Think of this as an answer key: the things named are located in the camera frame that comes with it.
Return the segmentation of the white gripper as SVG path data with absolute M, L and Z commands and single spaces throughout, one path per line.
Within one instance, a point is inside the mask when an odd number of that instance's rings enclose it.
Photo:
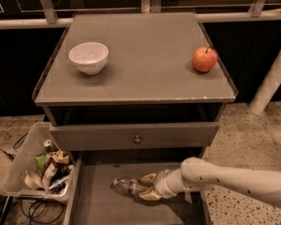
M 164 170 L 157 175 L 155 172 L 144 175 L 140 180 L 144 184 L 152 185 L 139 194 L 139 197 L 145 201 L 159 201 L 161 198 L 169 199 L 175 197 L 177 192 L 174 186 L 177 172 L 175 170 Z

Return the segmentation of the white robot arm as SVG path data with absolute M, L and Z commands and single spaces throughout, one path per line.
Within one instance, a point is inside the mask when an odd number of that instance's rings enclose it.
M 262 113 L 280 84 L 281 50 L 249 104 L 251 112 Z M 181 192 L 189 194 L 210 185 L 219 185 L 281 208 L 281 172 L 216 166 L 200 158 L 189 157 L 178 169 L 151 173 L 143 180 L 150 185 L 139 195 L 145 201 L 169 199 Z

